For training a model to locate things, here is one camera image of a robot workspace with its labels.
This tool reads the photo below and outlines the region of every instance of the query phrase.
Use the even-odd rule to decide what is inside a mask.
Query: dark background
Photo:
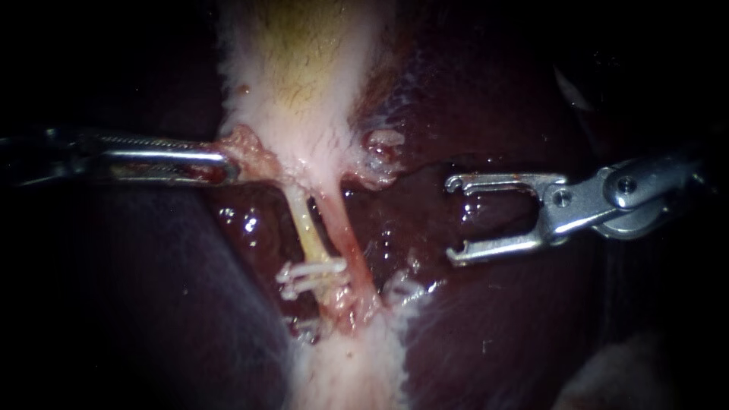
[[[713,181],[723,185],[729,71],[718,8],[699,2],[506,3],[488,7],[504,11],[589,96],[602,94],[595,98],[601,112],[634,130],[638,137],[626,142],[626,152],[704,140]],[[203,79],[193,88],[214,109],[203,121],[169,132],[212,138],[220,110],[211,11],[206,2],[172,0],[6,6],[7,129],[61,122],[152,131],[166,107],[158,94],[186,91],[156,88],[150,71],[184,71]],[[176,43],[195,45],[191,58],[199,72],[176,66],[184,54],[170,45]],[[145,367],[145,353],[119,345],[114,329],[104,326],[106,315],[123,312],[99,311],[93,284],[77,274],[85,264],[78,254],[85,239],[74,224],[84,217],[86,195],[72,186],[0,191],[9,396],[78,408],[174,407],[164,383]],[[651,238],[604,245],[605,269],[619,289],[610,290],[616,292],[609,325],[614,338],[643,326],[666,329],[677,394],[688,408],[723,396],[726,203],[720,195]]]

